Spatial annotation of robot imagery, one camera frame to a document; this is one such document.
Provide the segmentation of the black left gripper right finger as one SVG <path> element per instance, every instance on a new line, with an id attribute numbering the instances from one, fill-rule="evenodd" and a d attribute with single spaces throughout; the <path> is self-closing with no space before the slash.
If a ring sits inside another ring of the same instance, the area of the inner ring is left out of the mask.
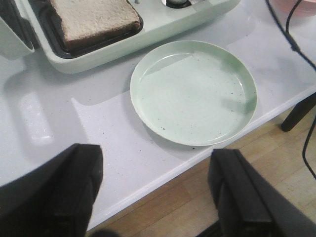
<path id="1" fill-rule="evenodd" d="M 316 225 L 281 195 L 239 150 L 214 149 L 210 192 L 226 237 L 314 237 Z"/>

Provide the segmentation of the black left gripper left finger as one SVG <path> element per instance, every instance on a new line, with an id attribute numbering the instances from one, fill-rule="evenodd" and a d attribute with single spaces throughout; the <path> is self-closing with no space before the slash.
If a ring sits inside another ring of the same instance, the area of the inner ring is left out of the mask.
<path id="1" fill-rule="evenodd" d="M 0 188 L 2 237 L 85 236 L 103 179 L 99 145 L 73 144 Z"/>

